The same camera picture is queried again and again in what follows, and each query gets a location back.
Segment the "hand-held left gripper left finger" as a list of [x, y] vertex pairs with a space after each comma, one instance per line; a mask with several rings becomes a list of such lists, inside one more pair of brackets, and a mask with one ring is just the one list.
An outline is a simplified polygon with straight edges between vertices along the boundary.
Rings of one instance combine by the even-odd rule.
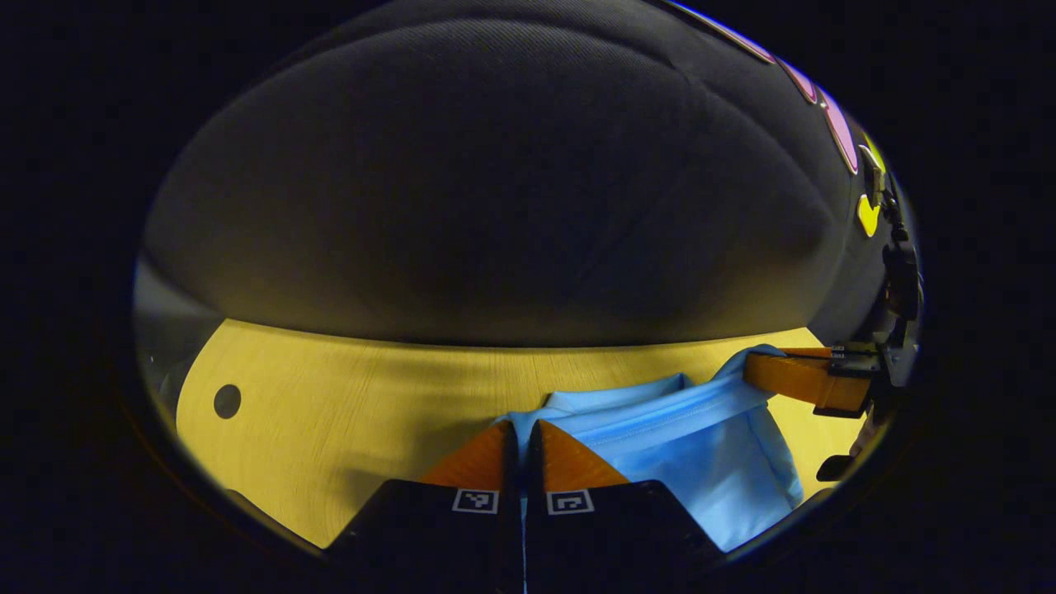
[[352, 592], [520, 592], [523, 516], [516, 437], [492, 427], [482, 488], [388, 480], [324, 550]]

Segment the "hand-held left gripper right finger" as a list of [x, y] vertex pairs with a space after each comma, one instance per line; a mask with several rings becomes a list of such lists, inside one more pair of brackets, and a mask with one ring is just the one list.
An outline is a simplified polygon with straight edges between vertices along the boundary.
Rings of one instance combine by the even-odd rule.
[[552, 422], [526, 466], [525, 590], [694, 592], [727, 555], [664, 482], [634, 482]]

